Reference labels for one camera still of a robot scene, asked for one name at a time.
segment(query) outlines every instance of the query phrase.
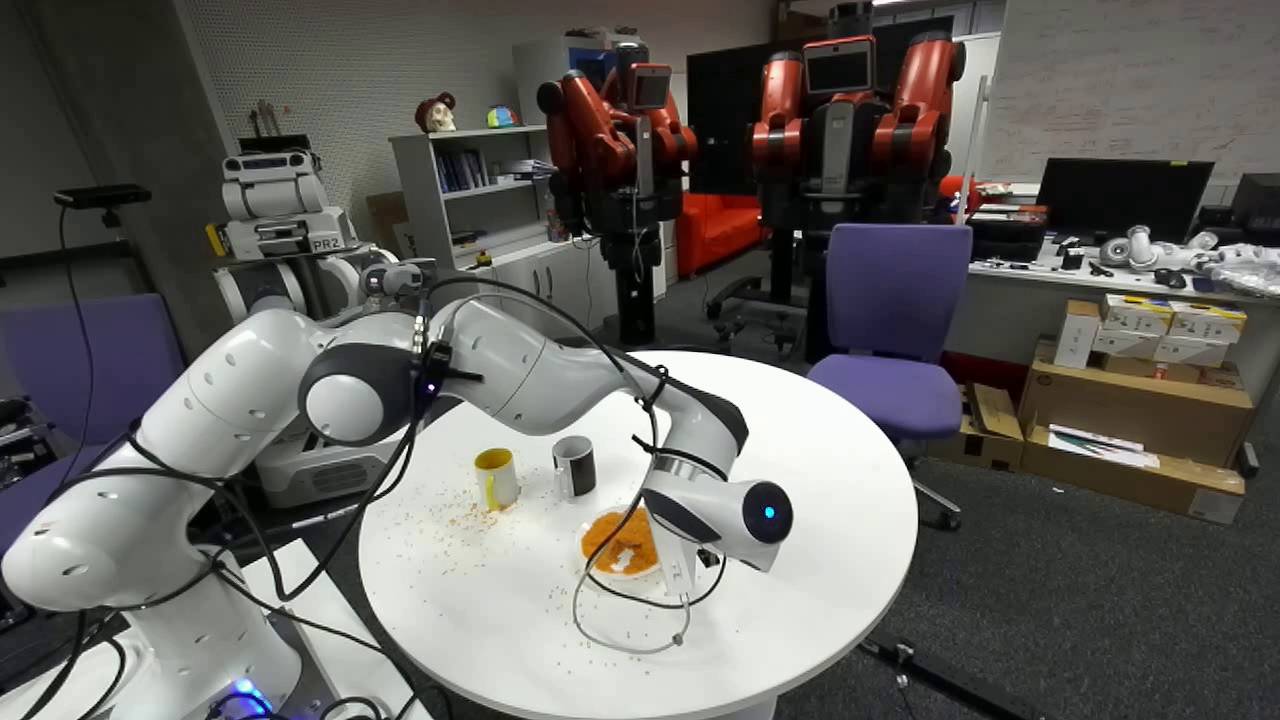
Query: chair backrest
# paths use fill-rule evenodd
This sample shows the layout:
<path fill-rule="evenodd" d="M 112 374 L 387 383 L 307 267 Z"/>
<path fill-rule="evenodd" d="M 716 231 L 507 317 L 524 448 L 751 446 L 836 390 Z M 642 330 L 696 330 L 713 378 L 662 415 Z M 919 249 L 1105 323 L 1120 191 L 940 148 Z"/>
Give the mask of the chair backrest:
<path fill-rule="evenodd" d="M 836 224 L 829 240 L 832 348 L 940 360 L 969 255 L 965 224 Z"/>
<path fill-rule="evenodd" d="M 45 306 L 0 311 L 0 348 L 17 393 L 32 395 L 38 415 L 76 446 L 107 446 L 183 374 L 183 355 L 164 301 L 151 293 L 86 301 L 86 334 L 93 344 L 87 419 L 87 351 L 76 308 Z"/>

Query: orange object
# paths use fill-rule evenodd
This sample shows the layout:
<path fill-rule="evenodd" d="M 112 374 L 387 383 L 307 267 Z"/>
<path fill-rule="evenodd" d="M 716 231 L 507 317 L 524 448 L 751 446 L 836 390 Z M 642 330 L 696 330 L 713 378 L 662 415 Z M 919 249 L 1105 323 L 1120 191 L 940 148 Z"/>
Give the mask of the orange object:
<path fill-rule="evenodd" d="M 617 531 L 617 525 L 623 521 L 623 513 L 603 513 L 595 516 L 595 525 L 584 531 L 582 550 L 584 561 L 603 545 L 603 537 Z M 650 567 L 656 567 L 656 540 L 650 527 L 650 513 L 635 513 L 610 545 L 603 552 L 593 561 L 595 572 L 619 572 L 619 576 L 642 576 Z"/>
<path fill-rule="evenodd" d="M 882 174 L 930 178 L 951 123 L 951 85 L 965 71 L 965 43 L 919 36 L 897 76 L 894 111 L 878 123 L 871 159 Z"/>
<path fill-rule="evenodd" d="M 965 178 L 951 174 L 936 183 L 936 196 L 951 199 L 962 191 L 962 183 L 965 183 Z M 983 191 L 982 191 L 977 178 L 969 178 L 969 211 L 977 211 L 982 206 L 983 206 Z"/>
<path fill-rule="evenodd" d="M 758 196 L 686 191 L 676 219 L 676 267 L 696 278 L 763 240 Z"/>
<path fill-rule="evenodd" d="M 763 65 L 761 122 L 751 123 L 751 159 L 763 174 L 794 174 L 805 135 L 805 65 L 797 52 L 778 52 Z"/>

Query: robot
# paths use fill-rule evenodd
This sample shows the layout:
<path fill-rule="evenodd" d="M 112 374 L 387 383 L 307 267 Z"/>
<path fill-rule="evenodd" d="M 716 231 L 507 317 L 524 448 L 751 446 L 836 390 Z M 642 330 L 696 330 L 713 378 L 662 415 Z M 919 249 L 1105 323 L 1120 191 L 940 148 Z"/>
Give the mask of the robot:
<path fill-rule="evenodd" d="M 650 65 L 632 36 L 613 52 L 613 71 L 593 85 L 567 71 L 541 90 L 553 135 L 553 196 L 564 231 L 595 231 L 617 271 L 619 344 L 654 344 L 654 263 L 662 219 L 681 211 L 681 165 L 696 152 L 670 92 L 672 68 Z"/>
<path fill-rule="evenodd" d="M 281 301 L 307 317 L 336 317 L 364 306 L 367 267 L 397 263 L 393 253 L 357 237 L 343 207 L 327 206 L 321 155 L 307 148 L 229 155 L 221 196 L 234 263 L 212 279 L 234 322 Z"/>
<path fill-rule="evenodd" d="M 1150 224 L 1136 224 L 1100 249 L 1100 263 L 1157 278 L 1169 290 L 1190 290 L 1199 278 L 1244 295 L 1280 295 L 1280 249 L 1221 245 L 1218 231 L 1169 245 L 1151 240 Z"/>
<path fill-rule="evenodd" d="M 229 263 L 212 271 L 234 322 L 283 306 L 315 322 L 364 308 L 397 308 L 406 290 L 433 261 L 402 263 L 393 253 L 357 240 L 343 207 L 327 206 L 321 155 L 305 141 L 223 159 Z M 321 446 L 294 426 L 255 452 L 255 485 L 271 507 L 351 495 L 377 485 L 384 446 Z"/>
<path fill-rule="evenodd" d="M 894 105 L 878 85 L 878 33 L 868 5 L 832 13 L 832 39 L 778 52 L 763 65 L 761 122 L 751 123 L 751 169 L 761 178 L 774 278 L 743 279 L 713 301 L 709 317 L 728 344 L 740 323 L 778 330 L 782 351 L 808 322 L 808 355 L 825 355 L 825 237 L 839 219 L 917 224 L 936 211 L 936 183 L 948 174 L 951 85 L 965 71 L 965 43 L 917 36 Z M 808 308 L 794 306 L 797 255 L 808 253 Z"/>
<path fill-rule="evenodd" d="M 747 446 L 738 404 L 627 355 L 613 363 L 595 348 L 553 344 L 481 301 L 453 301 L 440 311 L 364 311 L 343 323 L 281 306 L 253 311 L 141 415 L 129 446 L 23 527 L 6 580 L 45 613 L 129 616 L 149 648 L 112 704 L 122 718 L 199 720 L 234 688 L 255 688 L 281 710 L 302 680 L 295 653 L 188 540 L 212 490 L 234 485 L 295 419 L 333 446 L 384 446 L 417 430 L 437 395 L 456 395 L 541 435 L 617 390 L 672 414 L 645 473 L 656 527 L 768 572 L 794 503 L 768 482 L 716 477 Z"/>

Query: wall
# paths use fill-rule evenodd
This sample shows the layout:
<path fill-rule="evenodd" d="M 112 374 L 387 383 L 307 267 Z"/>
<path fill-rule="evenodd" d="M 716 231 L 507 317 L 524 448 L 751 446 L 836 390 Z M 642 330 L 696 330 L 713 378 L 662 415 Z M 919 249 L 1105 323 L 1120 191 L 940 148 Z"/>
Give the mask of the wall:
<path fill-rule="evenodd" d="M 1218 159 L 1210 199 L 1280 169 L 1277 0 L 1013 0 L 996 65 L 987 178 L 1040 182 L 1050 155 Z"/>
<path fill-rule="evenodd" d="M 93 183 L 79 146 L 65 122 L 45 65 L 29 39 L 29 22 L 0 0 L 0 255 L 56 249 L 56 188 Z"/>
<path fill-rule="evenodd" d="M 514 105 L 514 48 L 564 28 L 635 23 L 681 76 L 686 56 L 768 39 L 768 0 L 175 0 L 229 148 L 278 105 L 323 155 L 323 188 L 367 231 L 364 196 L 402 188 L 387 135 L 453 90 L 461 123 Z"/>
<path fill-rule="evenodd" d="M 203 224 L 221 219 L 223 146 L 173 0 L 17 5 L 93 182 L 151 188 L 149 206 L 122 211 L 125 231 L 164 293 L 183 348 L 199 351 L 229 330 L 203 245 Z"/>

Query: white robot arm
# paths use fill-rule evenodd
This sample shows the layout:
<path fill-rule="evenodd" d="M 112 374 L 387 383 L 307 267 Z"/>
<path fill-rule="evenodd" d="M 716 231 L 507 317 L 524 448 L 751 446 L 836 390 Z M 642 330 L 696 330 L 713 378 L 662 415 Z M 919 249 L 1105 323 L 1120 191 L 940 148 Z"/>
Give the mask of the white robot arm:
<path fill-rule="evenodd" d="M 23 527 L 6 555 L 6 580 L 49 613 L 125 608 L 149 639 L 136 680 L 118 695 L 136 720 L 203 718 L 210 702 L 245 680 L 281 710 L 302 659 L 245 596 L 210 576 L 188 521 L 212 490 L 175 473 L 237 477 L 295 415 L 340 446 L 373 446 L 406 430 L 423 393 L 443 393 L 519 431 L 556 431 L 617 390 L 672 414 L 672 452 L 656 452 L 645 477 L 656 525 L 768 567 L 794 503 L 778 485 L 720 482 L 747 441 L 743 415 L 635 360 L 619 367 L 475 301 L 440 308 L 433 330 L 406 311 L 323 330 L 294 308 L 263 308 L 145 414 L 133 446 L 100 460 L 96 482 L 73 485 Z"/>

